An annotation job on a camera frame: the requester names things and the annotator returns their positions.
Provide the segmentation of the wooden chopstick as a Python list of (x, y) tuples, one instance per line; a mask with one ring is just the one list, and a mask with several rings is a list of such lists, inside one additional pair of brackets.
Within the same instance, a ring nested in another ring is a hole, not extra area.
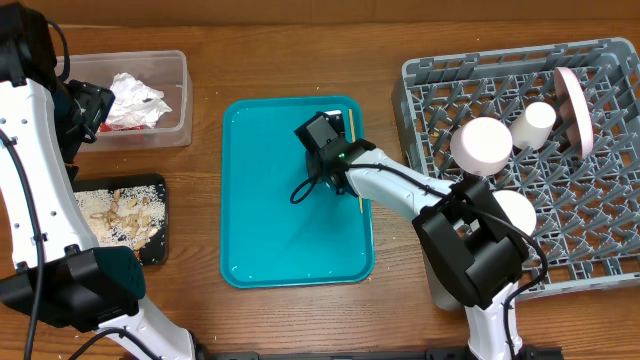
[[(352, 141), (352, 143), (355, 143), (355, 141), (356, 141), (356, 132), (355, 132), (355, 123), (354, 123), (354, 116), (353, 116), (353, 109), (352, 108), (348, 109), (348, 117), (349, 117), (351, 141)], [(364, 213), (363, 199), (361, 197), (358, 197), (358, 202), (359, 202), (360, 213), (363, 214)]]

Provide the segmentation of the red ketchup packet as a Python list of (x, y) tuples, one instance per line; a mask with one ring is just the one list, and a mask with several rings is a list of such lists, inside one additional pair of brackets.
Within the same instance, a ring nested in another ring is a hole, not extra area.
[(121, 126), (114, 124), (102, 123), (99, 127), (100, 132), (113, 132), (113, 131), (134, 131), (134, 130), (145, 130), (147, 126), (145, 125), (136, 125), (136, 126)]

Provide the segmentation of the white napkin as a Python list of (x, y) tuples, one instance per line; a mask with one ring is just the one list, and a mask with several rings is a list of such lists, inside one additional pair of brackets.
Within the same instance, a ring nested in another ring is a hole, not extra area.
[(114, 76), (110, 91), (115, 95), (105, 123), (154, 128), (160, 117), (172, 108), (164, 101), (164, 92), (153, 89), (129, 73)]

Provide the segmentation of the white bowl with peanuts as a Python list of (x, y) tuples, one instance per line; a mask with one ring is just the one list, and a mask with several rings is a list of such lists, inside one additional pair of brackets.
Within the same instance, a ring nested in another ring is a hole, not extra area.
[(513, 147), (509, 129), (491, 117), (476, 118), (453, 133), (450, 153), (465, 172), (494, 175), (506, 166)]

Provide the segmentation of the white paper cup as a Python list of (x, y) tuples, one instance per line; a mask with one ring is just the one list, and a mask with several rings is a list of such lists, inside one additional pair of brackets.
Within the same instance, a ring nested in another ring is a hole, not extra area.
[(509, 127), (513, 145), (519, 149), (540, 149), (547, 141), (555, 121), (556, 111), (548, 103), (534, 102), (528, 105)]

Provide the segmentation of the white round plate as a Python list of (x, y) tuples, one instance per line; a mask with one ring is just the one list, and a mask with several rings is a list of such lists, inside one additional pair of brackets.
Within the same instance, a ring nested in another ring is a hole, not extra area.
[(556, 67), (553, 73), (555, 93), (559, 101), (559, 114), (571, 145), (581, 159), (588, 157), (594, 146), (591, 115), (578, 77), (567, 67)]

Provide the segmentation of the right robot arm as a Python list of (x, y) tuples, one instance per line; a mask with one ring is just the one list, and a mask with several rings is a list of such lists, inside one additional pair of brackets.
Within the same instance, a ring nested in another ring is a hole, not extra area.
[(295, 134), (306, 150), (304, 188), (325, 182), (339, 195), (378, 202), (412, 223), (432, 276), (465, 308), (466, 356), (520, 357), (512, 303), (528, 257), (525, 234), (481, 179), (427, 177), (367, 140), (348, 140), (337, 114), (318, 112)]

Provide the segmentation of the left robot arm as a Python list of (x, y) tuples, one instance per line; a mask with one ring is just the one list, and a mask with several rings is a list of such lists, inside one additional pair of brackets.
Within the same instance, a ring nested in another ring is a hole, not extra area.
[(70, 78), (57, 32), (18, 2), (1, 8), (1, 195), (15, 267), (1, 282), (2, 303), (31, 326), (110, 338), (139, 359), (203, 359), (195, 336), (147, 297), (134, 252), (101, 246), (77, 205), (74, 157), (95, 141), (115, 97)]

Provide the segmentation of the grey dishwasher rack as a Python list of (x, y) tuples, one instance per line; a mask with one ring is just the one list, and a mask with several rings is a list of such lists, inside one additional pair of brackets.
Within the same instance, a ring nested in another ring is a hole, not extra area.
[(639, 56), (623, 38), (605, 38), (406, 61), (392, 93), (402, 151), (427, 176), (459, 181), (449, 152), (454, 132), (489, 116), (512, 123), (527, 106), (566, 101), (554, 71), (568, 68), (587, 101), (594, 147), (587, 157), (557, 122), (537, 150), (514, 149), (488, 178), (537, 213), (534, 238), (545, 252), (545, 281), (533, 299), (639, 282)]

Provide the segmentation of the clear plastic bin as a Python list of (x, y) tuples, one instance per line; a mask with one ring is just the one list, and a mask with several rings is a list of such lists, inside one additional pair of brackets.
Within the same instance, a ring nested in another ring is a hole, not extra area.
[(143, 84), (164, 93), (171, 111), (159, 117), (153, 128), (105, 131), (82, 152), (141, 150), (187, 146), (191, 143), (193, 96), (186, 56), (178, 50), (73, 55), (70, 77), (107, 88), (119, 73), (128, 73)]

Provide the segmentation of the black plastic tray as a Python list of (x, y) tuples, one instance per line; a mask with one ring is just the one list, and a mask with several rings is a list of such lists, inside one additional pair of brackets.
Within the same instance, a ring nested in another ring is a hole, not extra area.
[(77, 180), (74, 196), (101, 247), (130, 248), (142, 265), (169, 253), (168, 188), (157, 173)]

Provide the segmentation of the teal serving tray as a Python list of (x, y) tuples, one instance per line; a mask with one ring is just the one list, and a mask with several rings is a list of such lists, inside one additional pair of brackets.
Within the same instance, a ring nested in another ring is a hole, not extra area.
[(340, 110), (347, 135), (358, 103), (344, 95), (245, 99), (223, 117), (220, 272), (241, 289), (353, 283), (375, 264), (372, 210), (319, 183), (299, 204), (293, 190), (308, 173), (294, 134), (318, 111)]

